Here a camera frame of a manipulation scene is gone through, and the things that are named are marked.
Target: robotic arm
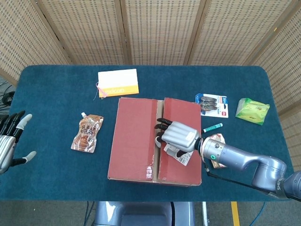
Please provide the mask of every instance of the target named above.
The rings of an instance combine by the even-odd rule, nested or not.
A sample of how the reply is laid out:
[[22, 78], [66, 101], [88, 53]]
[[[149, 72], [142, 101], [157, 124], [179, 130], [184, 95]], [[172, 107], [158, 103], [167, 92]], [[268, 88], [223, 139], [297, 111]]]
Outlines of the robotic arm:
[[29, 162], [36, 152], [30, 152], [26, 157], [14, 159], [14, 152], [16, 144], [26, 126], [27, 122], [32, 118], [31, 114], [21, 117], [25, 111], [6, 115], [0, 121], [0, 174], [5, 173], [10, 166], [16, 166]]
[[265, 191], [278, 198], [292, 198], [301, 201], [301, 171], [285, 179], [286, 164], [272, 156], [256, 155], [238, 148], [206, 138], [204, 141], [199, 132], [180, 122], [158, 119], [156, 129], [162, 129], [156, 136], [156, 144], [168, 143], [180, 151], [177, 157], [197, 150], [205, 158], [212, 159], [230, 168], [243, 171], [250, 163], [258, 163], [252, 179], [253, 188]]

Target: table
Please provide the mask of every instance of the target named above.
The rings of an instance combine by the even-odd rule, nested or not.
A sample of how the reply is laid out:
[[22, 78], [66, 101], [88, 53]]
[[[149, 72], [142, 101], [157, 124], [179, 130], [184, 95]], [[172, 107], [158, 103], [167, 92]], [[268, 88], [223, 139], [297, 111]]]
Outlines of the table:
[[[229, 145], [252, 153], [272, 155], [287, 164], [291, 160], [269, 80], [257, 66], [85, 66], [37, 65], [22, 72], [11, 113], [33, 114], [16, 147], [15, 158], [37, 151], [28, 164], [10, 168], [0, 176], [1, 200], [95, 200], [95, 201], [270, 201], [256, 190], [209, 178], [202, 185], [180, 187], [109, 181], [107, 172], [120, 97], [93, 98], [99, 71], [137, 69], [140, 93], [128, 97], [194, 101], [197, 93], [225, 95], [229, 118], [202, 117], [202, 127], [222, 122], [219, 130]], [[249, 97], [270, 104], [264, 125], [238, 118], [239, 99]], [[104, 122], [97, 135], [94, 154], [70, 149], [78, 132], [81, 112], [98, 114]], [[244, 172], [214, 169], [223, 177], [251, 183], [256, 164]]]

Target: marker pen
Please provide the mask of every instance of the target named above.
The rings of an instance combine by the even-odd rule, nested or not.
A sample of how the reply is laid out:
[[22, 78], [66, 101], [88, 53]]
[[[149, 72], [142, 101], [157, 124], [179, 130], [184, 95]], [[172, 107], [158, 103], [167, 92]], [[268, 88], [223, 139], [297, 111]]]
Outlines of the marker pen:
[[202, 130], [202, 133], [209, 132], [209, 131], [214, 130], [214, 129], [217, 129], [217, 128], [219, 128], [219, 127], [222, 127], [222, 123], [216, 124], [216, 125], [214, 125], [214, 126], [210, 126], [210, 127], [206, 128], [206, 129], [203, 129], [203, 130]]

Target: white card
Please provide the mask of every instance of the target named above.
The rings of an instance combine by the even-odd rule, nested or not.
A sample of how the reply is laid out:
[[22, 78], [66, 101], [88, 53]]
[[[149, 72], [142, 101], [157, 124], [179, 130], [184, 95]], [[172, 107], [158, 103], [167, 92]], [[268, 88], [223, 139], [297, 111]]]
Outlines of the white card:
[[99, 97], [139, 93], [137, 70], [117, 70], [98, 73]]

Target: green sponge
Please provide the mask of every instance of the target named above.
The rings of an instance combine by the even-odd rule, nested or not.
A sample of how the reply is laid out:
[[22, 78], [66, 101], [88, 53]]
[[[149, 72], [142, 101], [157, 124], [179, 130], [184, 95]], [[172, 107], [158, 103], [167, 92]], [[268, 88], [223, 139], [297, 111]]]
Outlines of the green sponge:
[[240, 99], [236, 117], [262, 125], [269, 110], [269, 105], [253, 101], [250, 98]]

